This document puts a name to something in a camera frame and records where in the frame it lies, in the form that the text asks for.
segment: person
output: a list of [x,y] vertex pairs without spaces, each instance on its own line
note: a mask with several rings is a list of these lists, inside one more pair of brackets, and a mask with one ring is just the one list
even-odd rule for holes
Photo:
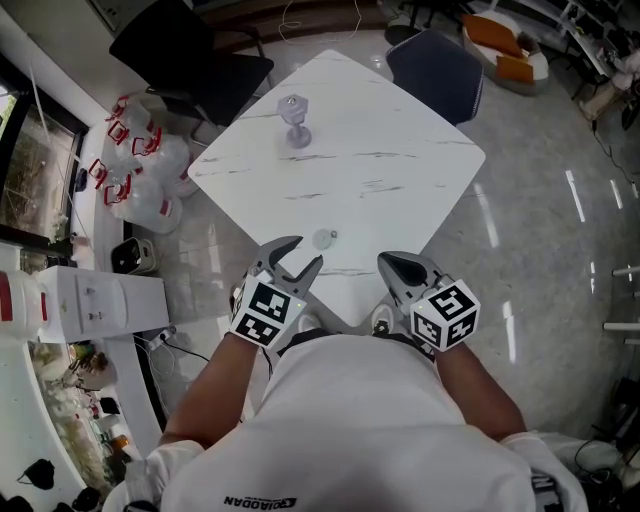
[[371,336],[331,335],[302,315],[243,423],[259,347],[227,333],[144,476],[127,469],[104,510],[587,511],[576,478],[464,343],[434,365],[394,324],[385,304]]
[[624,94],[631,87],[633,81],[640,77],[640,49],[620,60],[613,60],[618,70],[611,80],[601,86],[589,101],[580,101],[579,107],[588,121],[595,121],[602,112]]

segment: white marble table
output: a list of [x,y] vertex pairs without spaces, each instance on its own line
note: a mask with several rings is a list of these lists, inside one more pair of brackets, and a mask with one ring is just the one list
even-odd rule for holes
[[[289,127],[275,113],[293,93],[309,100],[305,126],[313,135],[298,150],[286,144]],[[319,254],[317,230],[337,231],[311,292],[357,326],[387,293],[378,254],[421,251],[484,158],[418,100],[327,50],[227,128],[189,176],[258,244],[304,236],[282,260],[291,274]]]

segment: window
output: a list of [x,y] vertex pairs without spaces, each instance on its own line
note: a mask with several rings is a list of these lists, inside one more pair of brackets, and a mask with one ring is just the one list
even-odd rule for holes
[[0,239],[35,254],[70,256],[69,220],[87,127],[0,56]]

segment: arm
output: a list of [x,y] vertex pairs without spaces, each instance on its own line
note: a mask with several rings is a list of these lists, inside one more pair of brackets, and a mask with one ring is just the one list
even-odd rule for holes
[[436,362],[442,385],[469,425],[496,441],[527,430],[516,404],[464,343],[436,351]]
[[160,444],[213,446],[240,420],[258,346],[227,333],[169,418]]

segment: sneaker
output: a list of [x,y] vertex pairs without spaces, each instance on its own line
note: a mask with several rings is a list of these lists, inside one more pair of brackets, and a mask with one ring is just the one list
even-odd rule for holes
[[301,315],[300,320],[298,320],[298,332],[312,331],[321,327],[320,320],[314,315]]
[[371,315],[372,334],[390,334],[393,330],[393,310],[388,304],[380,304]]

